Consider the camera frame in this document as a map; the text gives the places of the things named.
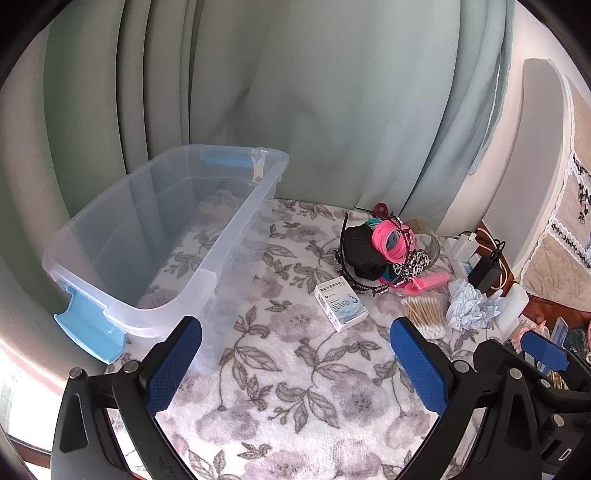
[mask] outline black power adapter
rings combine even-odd
[[[481,293],[484,293],[491,288],[493,283],[496,282],[503,273],[501,254],[505,248],[505,242],[501,242],[490,235],[489,237],[493,240],[493,250],[491,251],[491,254],[488,257],[482,257],[468,275],[468,282],[470,282],[470,285],[474,286],[474,288]]]
[[[502,272],[500,260],[493,260],[492,255],[482,257],[468,275],[468,282],[481,293],[484,293],[492,287]]]

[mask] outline white charger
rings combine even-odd
[[[466,235],[464,233],[460,235],[456,244],[453,246],[452,257],[458,262],[468,262],[477,248],[476,234],[471,233],[470,235]]]

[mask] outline curtain fold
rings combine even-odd
[[[513,2],[462,1],[452,91],[403,217],[434,219],[439,225],[466,173],[478,166],[501,113],[513,15]]]
[[[0,90],[0,348],[56,391],[71,367],[98,374],[104,364],[54,321],[66,295],[41,267],[46,243],[69,220],[44,115],[49,28],[33,39]]]
[[[145,126],[150,158],[183,144],[181,51],[186,9],[187,0],[152,0],[150,7],[144,54]]]
[[[193,23],[197,0],[187,0],[181,39],[180,63],[180,106],[181,106],[181,139],[183,145],[189,143],[189,69],[191,67],[191,42],[193,41]]]
[[[436,228],[500,113],[513,3],[206,0],[191,142],[286,150],[279,196]]]
[[[144,119],[144,44],[151,0],[126,0],[117,45],[117,111],[125,169],[148,161]]]
[[[74,1],[53,21],[44,101],[61,194],[75,215],[125,175],[116,102],[124,0]]]
[[[41,267],[41,256],[69,216],[45,128],[47,30],[33,39],[0,90],[0,255],[26,292],[55,313],[66,302]]]

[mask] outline white wall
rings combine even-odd
[[[484,158],[474,175],[464,180],[437,233],[455,235],[472,230],[488,210],[517,137],[523,102],[523,62],[530,58],[551,59],[591,105],[591,91],[559,41],[524,6],[517,3],[511,68],[501,118]]]

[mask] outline crumpled tissue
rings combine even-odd
[[[449,293],[452,302],[446,318],[450,327],[456,330],[485,328],[491,319],[503,311],[506,303],[506,299],[501,298],[501,290],[487,299],[463,278],[449,282]]]

